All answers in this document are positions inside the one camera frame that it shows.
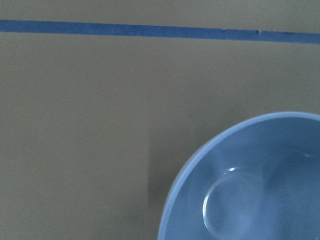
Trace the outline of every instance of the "painter's tape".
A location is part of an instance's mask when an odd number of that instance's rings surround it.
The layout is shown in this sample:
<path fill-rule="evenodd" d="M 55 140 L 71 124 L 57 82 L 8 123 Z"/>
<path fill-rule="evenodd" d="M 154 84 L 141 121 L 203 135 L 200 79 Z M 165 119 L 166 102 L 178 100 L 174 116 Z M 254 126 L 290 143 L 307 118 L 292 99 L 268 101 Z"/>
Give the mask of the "painter's tape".
<path fill-rule="evenodd" d="M 320 34 L 318 33 L 62 21 L 0 20 L 0 32 L 320 44 Z"/>

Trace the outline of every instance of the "bowl rim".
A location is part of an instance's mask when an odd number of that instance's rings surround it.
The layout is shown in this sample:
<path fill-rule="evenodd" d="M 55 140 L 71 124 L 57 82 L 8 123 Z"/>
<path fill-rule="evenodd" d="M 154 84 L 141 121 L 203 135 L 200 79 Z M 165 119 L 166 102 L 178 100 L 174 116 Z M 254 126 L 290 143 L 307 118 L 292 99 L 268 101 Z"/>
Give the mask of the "bowl rim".
<path fill-rule="evenodd" d="M 167 223 L 170 217 L 170 213 L 174 206 L 174 203 L 177 199 L 178 193 L 180 189 L 184 185 L 186 179 L 190 175 L 191 171 L 196 167 L 196 165 L 201 161 L 201 159 L 217 144 L 225 140 L 227 137 L 232 134 L 257 123 L 273 120 L 273 119 L 281 119 L 281 118 L 301 118 L 301 119 L 309 119 L 320 122 L 320 115 L 308 112 L 300 112 L 300 111 L 282 111 L 282 112 L 273 112 L 267 113 L 259 116 L 255 116 L 244 120 L 226 130 L 218 134 L 217 136 L 210 139 L 204 145 L 202 145 L 184 164 L 179 173 L 177 174 L 175 180 L 173 181 L 171 188 L 168 192 L 161 220 L 160 226 L 158 229 L 158 237 L 157 240 L 164 240 L 165 233 L 167 229 Z"/>

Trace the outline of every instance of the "table surface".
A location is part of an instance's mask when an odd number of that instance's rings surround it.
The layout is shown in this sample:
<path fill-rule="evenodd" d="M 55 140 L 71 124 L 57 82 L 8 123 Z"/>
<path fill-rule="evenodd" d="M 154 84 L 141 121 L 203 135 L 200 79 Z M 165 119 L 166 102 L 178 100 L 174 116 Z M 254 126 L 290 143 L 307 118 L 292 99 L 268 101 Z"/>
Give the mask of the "table surface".
<path fill-rule="evenodd" d="M 1 1 L 6 20 L 320 33 L 317 0 Z M 0 33 L 0 239 L 150 240 L 207 140 L 320 114 L 314 44 Z"/>

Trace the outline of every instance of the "bowl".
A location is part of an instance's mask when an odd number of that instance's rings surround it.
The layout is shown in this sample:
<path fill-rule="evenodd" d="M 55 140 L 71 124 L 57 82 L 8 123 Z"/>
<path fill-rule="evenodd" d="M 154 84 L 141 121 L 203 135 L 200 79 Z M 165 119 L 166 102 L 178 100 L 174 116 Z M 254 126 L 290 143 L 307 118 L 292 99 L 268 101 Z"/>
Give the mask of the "bowl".
<path fill-rule="evenodd" d="M 320 116 L 266 114 L 208 141 L 173 182 L 158 240 L 320 240 Z"/>

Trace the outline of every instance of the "blue stripe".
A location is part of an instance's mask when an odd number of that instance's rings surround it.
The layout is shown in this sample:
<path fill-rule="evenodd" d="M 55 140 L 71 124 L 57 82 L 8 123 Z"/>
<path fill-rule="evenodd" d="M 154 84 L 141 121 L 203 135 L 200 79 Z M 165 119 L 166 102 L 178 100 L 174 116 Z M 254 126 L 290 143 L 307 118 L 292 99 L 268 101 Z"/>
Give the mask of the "blue stripe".
<path fill-rule="evenodd" d="M 203 27 L 0 20 L 0 32 L 137 36 L 320 44 L 320 34 Z"/>

